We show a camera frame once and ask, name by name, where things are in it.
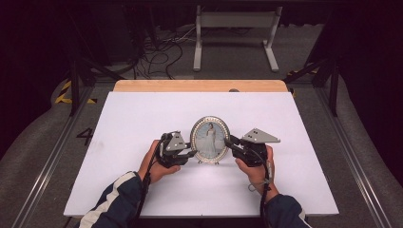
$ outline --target sleeve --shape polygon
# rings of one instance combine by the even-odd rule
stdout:
[[[142,180],[136,172],[127,172],[110,184],[98,203],[75,228],[128,227],[136,216],[141,200]]]
[[[278,194],[266,203],[264,211],[273,228],[311,227],[305,221],[301,205],[293,197]]]

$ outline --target silver picture frame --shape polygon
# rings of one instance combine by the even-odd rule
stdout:
[[[228,126],[222,119],[214,116],[199,119],[190,133],[191,147],[198,150],[195,157],[199,163],[219,164],[228,151],[224,139],[229,140],[229,136]]]

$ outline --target white board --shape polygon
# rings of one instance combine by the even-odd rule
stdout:
[[[295,197],[307,215],[338,214],[290,93],[110,92],[65,216],[84,215],[108,185],[137,171],[163,133],[180,130],[189,142],[194,123],[204,116],[221,118],[237,137],[257,127],[280,138],[270,144],[279,192]],[[190,159],[181,171],[150,186],[142,217],[257,217],[260,195],[249,192],[234,160],[231,150],[219,165]]]

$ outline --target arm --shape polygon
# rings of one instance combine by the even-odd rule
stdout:
[[[299,203],[290,196],[283,196],[278,192],[274,183],[275,163],[273,160],[273,148],[266,145],[267,162],[272,167],[273,179],[270,180],[270,191],[267,192],[265,199],[265,219],[274,228],[278,227],[310,227],[305,221],[305,214]],[[256,190],[262,195],[265,170],[263,165],[259,167],[248,167],[242,160],[236,159],[238,167],[244,172],[249,181],[254,185]]]
[[[101,195],[97,205],[75,227],[127,227],[135,218],[141,200],[142,180],[151,161],[158,141],[151,144],[145,154],[139,172],[127,172],[110,184]],[[180,170],[178,165],[165,168],[155,162],[150,170],[151,183],[163,176]]]

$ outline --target hand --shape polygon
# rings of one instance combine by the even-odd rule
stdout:
[[[148,152],[145,154],[145,156],[143,158],[142,164],[141,164],[139,172],[138,172],[138,174],[142,180],[144,179],[145,173],[147,171],[148,165],[151,161],[152,155],[154,153],[154,150],[155,150],[155,147],[157,146],[157,144],[158,144],[158,140],[155,140],[151,144],[150,149],[148,150]],[[163,176],[169,175],[169,174],[174,174],[181,169],[181,167],[178,165],[174,165],[170,168],[165,168],[162,165],[160,165],[156,160],[157,159],[154,158],[153,162],[155,162],[155,163],[151,166],[151,169],[150,169],[151,183],[157,182]]]
[[[269,187],[272,189],[267,193],[266,202],[272,197],[278,194],[278,189],[274,184],[275,180],[275,162],[273,160],[273,148],[266,145],[267,150],[267,168],[271,166],[272,179],[270,179]],[[240,170],[248,176],[249,181],[253,184],[256,190],[262,195],[263,194],[263,182],[266,177],[263,165],[258,167],[248,167],[241,159],[235,159],[235,163],[238,165]]]

